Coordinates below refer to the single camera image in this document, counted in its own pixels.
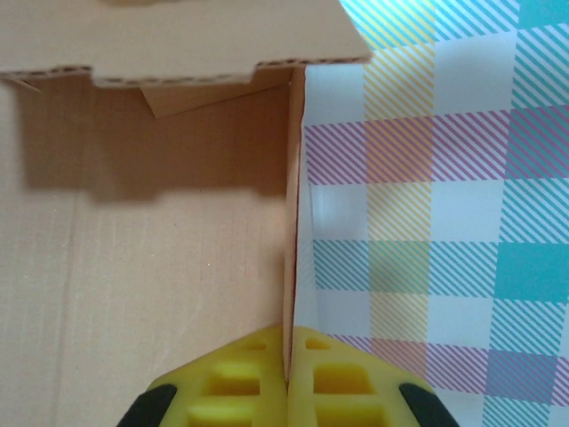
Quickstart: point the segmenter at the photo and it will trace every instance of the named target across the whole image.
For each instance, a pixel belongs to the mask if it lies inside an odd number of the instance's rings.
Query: gift wrapping paper
[[[307,70],[295,323],[462,427],[569,427],[569,2],[365,1]]]

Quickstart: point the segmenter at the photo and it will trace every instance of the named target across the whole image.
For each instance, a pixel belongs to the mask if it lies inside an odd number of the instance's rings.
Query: cardboard box
[[[290,321],[291,66],[369,52],[328,0],[20,0],[0,32],[0,75],[28,85],[0,82],[0,419],[108,427],[156,376]]]

